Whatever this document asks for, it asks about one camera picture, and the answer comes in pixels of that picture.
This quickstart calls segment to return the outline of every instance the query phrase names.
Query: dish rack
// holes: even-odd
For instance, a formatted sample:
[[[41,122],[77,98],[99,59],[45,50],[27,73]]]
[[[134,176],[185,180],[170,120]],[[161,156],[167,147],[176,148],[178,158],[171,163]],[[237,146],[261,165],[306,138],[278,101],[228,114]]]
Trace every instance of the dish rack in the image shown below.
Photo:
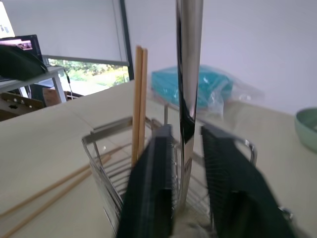
[[[168,121],[169,105],[164,106],[164,123]],[[146,118],[146,137],[147,142],[151,134],[157,128],[162,126],[156,119]],[[117,120],[115,122],[94,128],[91,133],[82,139],[84,149],[89,157],[90,166],[93,172],[94,179],[97,183],[99,192],[103,200],[105,214],[112,226],[113,232],[116,234],[121,209],[123,206],[123,198],[129,180],[131,171],[131,144],[126,143],[120,146],[120,150],[130,154],[123,158],[113,158],[102,163],[103,158],[110,153],[105,149],[104,140],[112,140],[121,134],[121,137],[128,138],[131,133],[132,137],[132,117]],[[237,142],[242,143],[250,149],[250,162],[255,166],[257,152],[252,143],[248,140],[240,139],[233,135]],[[177,208],[180,200],[180,183],[181,183],[181,145],[177,140],[173,140],[173,159],[172,159],[172,178],[173,178],[173,210]],[[191,211],[191,217],[198,223],[211,224],[213,228],[210,201],[205,178],[204,161],[197,153],[192,155],[192,171],[188,192],[186,196],[186,209]]]

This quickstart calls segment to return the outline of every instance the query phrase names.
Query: wooden chopstick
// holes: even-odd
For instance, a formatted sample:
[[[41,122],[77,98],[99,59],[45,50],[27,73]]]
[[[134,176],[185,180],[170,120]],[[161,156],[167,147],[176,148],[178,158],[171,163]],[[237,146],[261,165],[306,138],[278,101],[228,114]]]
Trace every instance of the wooden chopstick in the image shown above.
[[[119,146],[113,150],[110,150],[109,152],[107,152],[105,155],[112,155],[114,153],[116,153],[117,151],[121,150],[124,146]],[[34,201],[35,199],[37,199],[38,197],[48,193],[49,191],[53,190],[54,188],[62,185],[63,183],[67,182],[68,180],[72,179],[73,177],[81,174],[82,172],[84,172],[85,170],[89,169],[90,165],[87,164],[79,169],[77,169],[76,171],[72,172],[71,174],[67,175],[66,177],[63,177],[62,179],[58,180],[57,182],[53,183],[52,185],[44,188],[43,190],[35,193],[34,195],[32,195],[31,197],[27,198],[26,200],[24,200],[23,202],[20,202],[19,204],[15,205],[14,207],[8,209],[7,211],[5,211],[4,213],[0,214],[0,218],[7,216],[8,214],[15,212],[16,210],[18,210],[19,208],[25,206],[26,204]]]
[[[139,156],[142,154],[144,150],[144,140],[145,140],[147,74],[148,74],[148,50],[142,49],[142,78],[141,78],[140,125],[139,125],[139,148],[138,148]]]
[[[142,77],[142,48],[140,46],[137,46],[136,55],[135,55],[134,106],[133,106],[133,123],[132,123],[132,156],[131,156],[132,166],[134,166],[138,160],[141,77]]]
[[[106,155],[102,158],[102,163],[106,163],[111,159],[110,155]],[[58,201],[61,197],[63,197],[65,194],[67,194],[70,190],[72,190],[75,186],[77,186],[80,182],[82,182],[84,179],[86,179],[89,175],[91,175],[92,171],[88,170],[86,171],[81,177],[79,177],[77,180],[72,182],[69,186],[64,188],[62,191],[60,191],[58,194],[56,194],[51,200],[46,202],[43,206],[41,206],[39,209],[37,209],[35,212],[33,212],[31,215],[29,215],[27,218],[22,220],[17,226],[12,228],[10,231],[5,233],[2,238],[8,238],[14,233],[16,233],[18,230],[20,230],[22,227],[24,227],[26,224],[28,224],[31,220],[33,220],[35,217],[40,215],[42,212],[44,212],[47,208],[49,208],[52,204],[54,204],[56,201]]]

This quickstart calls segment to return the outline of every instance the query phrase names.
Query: plastic bag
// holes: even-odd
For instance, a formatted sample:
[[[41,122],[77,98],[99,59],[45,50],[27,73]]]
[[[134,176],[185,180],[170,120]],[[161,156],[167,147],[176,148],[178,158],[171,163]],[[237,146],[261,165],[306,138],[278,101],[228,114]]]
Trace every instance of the plastic bag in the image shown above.
[[[161,103],[179,106],[177,67],[152,72],[152,97]],[[263,96],[252,86],[242,83],[219,69],[201,65],[199,71],[197,112],[210,112],[223,116],[224,103],[228,100],[250,101]]]

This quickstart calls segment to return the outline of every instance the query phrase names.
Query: beige countertop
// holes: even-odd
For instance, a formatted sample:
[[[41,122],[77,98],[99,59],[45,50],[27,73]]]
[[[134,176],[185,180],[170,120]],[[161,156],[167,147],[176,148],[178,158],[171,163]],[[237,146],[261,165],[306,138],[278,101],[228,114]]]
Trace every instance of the beige countertop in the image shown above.
[[[0,122],[0,213],[87,164],[81,138],[93,127],[131,116],[133,87],[133,82],[126,83]],[[146,114],[163,122],[162,105],[148,101]],[[294,118],[257,106],[230,103],[226,105],[224,120],[211,116],[205,120],[256,145],[257,168],[276,199],[292,210],[302,229],[315,237],[317,154],[300,144]],[[178,138],[178,112],[169,110],[168,122]],[[120,144],[108,140],[105,147],[112,149]],[[199,123],[194,147],[201,154]],[[59,189],[2,218],[0,237]],[[13,237],[104,238],[111,234],[97,187],[89,177]]]

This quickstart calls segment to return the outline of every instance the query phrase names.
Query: black bag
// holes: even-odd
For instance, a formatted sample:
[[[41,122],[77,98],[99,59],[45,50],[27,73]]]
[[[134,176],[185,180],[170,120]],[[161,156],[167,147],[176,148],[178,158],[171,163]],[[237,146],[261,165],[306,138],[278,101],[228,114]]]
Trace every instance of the black bag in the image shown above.
[[[16,46],[0,45],[0,76],[3,78],[26,81],[47,71],[33,54]]]

